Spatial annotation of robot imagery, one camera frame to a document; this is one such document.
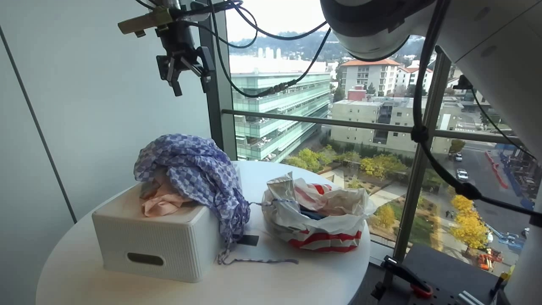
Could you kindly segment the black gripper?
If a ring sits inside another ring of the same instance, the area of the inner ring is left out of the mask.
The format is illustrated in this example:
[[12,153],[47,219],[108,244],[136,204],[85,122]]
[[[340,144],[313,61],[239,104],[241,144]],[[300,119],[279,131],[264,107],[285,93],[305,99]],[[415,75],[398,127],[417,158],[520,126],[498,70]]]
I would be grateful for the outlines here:
[[183,71],[193,71],[202,82],[202,92],[208,93],[213,82],[213,63],[207,46],[195,46],[190,32],[190,22],[171,22],[156,29],[164,48],[158,56],[159,77],[169,83],[174,97],[181,97],[178,82]]

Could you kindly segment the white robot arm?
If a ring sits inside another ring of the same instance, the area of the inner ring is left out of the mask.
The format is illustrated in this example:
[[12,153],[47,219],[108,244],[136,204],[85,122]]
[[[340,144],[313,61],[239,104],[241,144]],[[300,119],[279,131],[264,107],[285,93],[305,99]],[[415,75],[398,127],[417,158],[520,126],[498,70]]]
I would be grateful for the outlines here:
[[[173,60],[188,54],[188,43],[176,32],[195,17],[215,10],[241,9],[242,0],[203,4],[188,0],[152,0],[149,27],[171,34],[163,38],[166,49],[166,78],[173,73]],[[542,0],[313,0],[324,14],[324,26],[337,36],[340,46],[354,58],[378,61],[395,54],[410,36],[425,32],[420,70],[434,48],[444,51],[457,65],[466,80],[478,88],[505,117],[505,122],[527,144],[527,153],[542,158]],[[503,298],[512,305],[540,305],[542,248],[540,204],[535,210],[484,197],[473,185],[444,175],[462,195],[489,205],[515,210],[530,217],[532,236],[527,253],[505,288]]]

